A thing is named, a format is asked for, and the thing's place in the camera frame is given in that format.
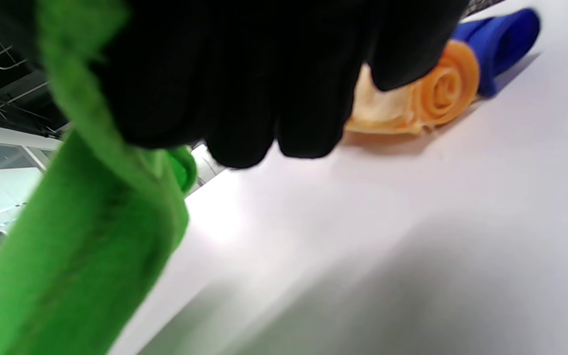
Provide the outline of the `person's right hand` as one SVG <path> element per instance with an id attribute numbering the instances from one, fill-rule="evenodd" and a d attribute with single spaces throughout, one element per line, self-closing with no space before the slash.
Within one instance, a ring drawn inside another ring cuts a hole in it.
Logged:
<path id="1" fill-rule="evenodd" d="M 247 169 L 331 153 L 361 65 L 382 91 L 437 65 L 466 0 L 129 0 L 132 18 L 92 64 L 130 144 L 205 140 Z"/>

